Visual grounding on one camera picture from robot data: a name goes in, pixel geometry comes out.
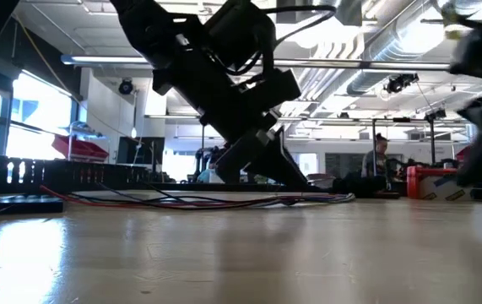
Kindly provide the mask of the person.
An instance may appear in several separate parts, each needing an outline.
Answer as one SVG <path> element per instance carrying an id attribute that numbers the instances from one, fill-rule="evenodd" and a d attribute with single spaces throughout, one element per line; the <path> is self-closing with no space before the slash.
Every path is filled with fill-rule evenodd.
<path id="1" fill-rule="evenodd" d="M 380 133 L 377 133 L 375 148 L 367 152 L 363 158 L 361 168 L 362 177 L 387 175 L 387 145 L 388 140 Z"/>

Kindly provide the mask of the silver ventilation duct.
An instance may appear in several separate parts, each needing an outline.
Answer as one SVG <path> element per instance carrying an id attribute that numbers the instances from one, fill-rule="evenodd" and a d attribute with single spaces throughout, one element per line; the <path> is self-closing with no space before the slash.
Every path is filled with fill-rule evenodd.
<path id="1" fill-rule="evenodd" d="M 440 24 L 422 23 L 436 16 L 431 0 L 415 0 L 364 51 L 365 61 L 414 61 L 443 41 Z"/>

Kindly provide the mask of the red storage bins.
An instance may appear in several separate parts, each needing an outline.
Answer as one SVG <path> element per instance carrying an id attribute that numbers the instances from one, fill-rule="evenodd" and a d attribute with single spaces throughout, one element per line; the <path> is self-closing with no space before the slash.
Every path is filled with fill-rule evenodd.
<path id="1" fill-rule="evenodd" d="M 97 144 L 68 136 L 56 135 L 51 146 L 72 161 L 103 163 L 109 157 L 109 153 Z"/>

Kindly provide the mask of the long ceiling light strip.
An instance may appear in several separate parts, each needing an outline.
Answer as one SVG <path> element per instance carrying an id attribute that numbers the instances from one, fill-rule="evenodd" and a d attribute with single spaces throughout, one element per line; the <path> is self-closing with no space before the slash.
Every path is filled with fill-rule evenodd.
<path id="1" fill-rule="evenodd" d="M 141 65 L 149 66 L 142 57 L 108 57 L 108 56 L 72 56 L 61 55 L 61 61 L 66 65 Z M 275 59 L 274 65 L 281 68 L 339 68 L 368 70 L 403 70 L 403 71 L 447 71 L 450 67 L 446 62 L 383 62 L 362 61 L 353 59 Z"/>

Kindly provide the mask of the black slotted cable duct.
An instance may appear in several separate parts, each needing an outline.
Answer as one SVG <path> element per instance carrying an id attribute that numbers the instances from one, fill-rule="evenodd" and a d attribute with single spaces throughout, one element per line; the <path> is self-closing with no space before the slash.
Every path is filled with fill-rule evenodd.
<path id="1" fill-rule="evenodd" d="M 58 193 L 97 191 L 101 185 L 124 190 L 150 181 L 144 167 L 0 156 L 0 194 L 38 193 L 42 186 Z"/>

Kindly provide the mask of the black monitor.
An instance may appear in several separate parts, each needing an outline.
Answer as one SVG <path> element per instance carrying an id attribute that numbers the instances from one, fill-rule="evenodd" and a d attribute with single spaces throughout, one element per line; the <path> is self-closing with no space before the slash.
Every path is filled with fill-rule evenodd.
<path id="1" fill-rule="evenodd" d="M 120 137 L 117 164 L 161 165 L 165 139 L 162 137 Z"/>

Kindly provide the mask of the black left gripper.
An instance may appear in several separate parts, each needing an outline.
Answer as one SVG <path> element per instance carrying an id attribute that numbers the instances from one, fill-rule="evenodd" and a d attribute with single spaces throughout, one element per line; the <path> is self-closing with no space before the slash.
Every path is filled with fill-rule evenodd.
<path id="1" fill-rule="evenodd" d="M 284 127 L 268 131 L 279 118 L 272 109 L 301 92 L 292 71 L 274 69 L 260 83 L 243 90 L 200 51 L 183 52 L 153 70 L 153 90 L 174 89 L 226 141 L 235 142 L 216 162 L 224 183 L 238 183 L 241 170 L 265 176 L 295 189 L 308 181 L 284 145 Z"/>

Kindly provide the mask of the black distant rig frame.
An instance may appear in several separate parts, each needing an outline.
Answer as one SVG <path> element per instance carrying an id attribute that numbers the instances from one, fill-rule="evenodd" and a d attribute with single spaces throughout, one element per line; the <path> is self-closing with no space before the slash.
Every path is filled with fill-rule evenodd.
<path id="1" fill-rule="evenodd" d="M 420 138 L 419 141 L 428 141 L 430 143 L 430 162 L 429 165 L 434 165 L 436 163 L 436 145 L 435 145 L 435 122 L 441 119 L 438 114 L 439 111 L 434 111 L 425 115 L 423 119 L 410 118 L 410 117 L 394 117 L 394 118 L 372 118 L 371 119 L 371 130 L 372 130 L 372 173 L 377 174 L 377 156 L 379 154 L 384 154 L 387 150 L 387 142 L 380 133 L 376 132 L 376 125 L 381 124 L 387 127 L 396 127 L 398 124 L 406 124 L 411 126 L 426 126 L 428 125 L 429 134 L 427 137 Z"/>

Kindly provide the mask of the red and white box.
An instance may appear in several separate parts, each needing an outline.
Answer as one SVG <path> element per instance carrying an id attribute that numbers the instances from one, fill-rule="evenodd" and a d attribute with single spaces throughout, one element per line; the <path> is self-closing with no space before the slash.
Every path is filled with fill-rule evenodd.
<path id="1" fill-rule="evenodd" d="M 417 200 L 472 200 L 472 188 L 460 187 L 456 183 L 456 173 L 456 169 L 410 166 L 407 169 L 407 195 Z"/>

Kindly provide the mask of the black duct cover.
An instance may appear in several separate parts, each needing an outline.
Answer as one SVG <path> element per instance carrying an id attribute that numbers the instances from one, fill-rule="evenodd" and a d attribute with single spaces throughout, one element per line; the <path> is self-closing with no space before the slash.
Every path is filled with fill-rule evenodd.
<path id="1" fill-rule="evenodd" d="M 0 198 L 0 215 L 62 213 L 64 202 L 47 195 Z"/>

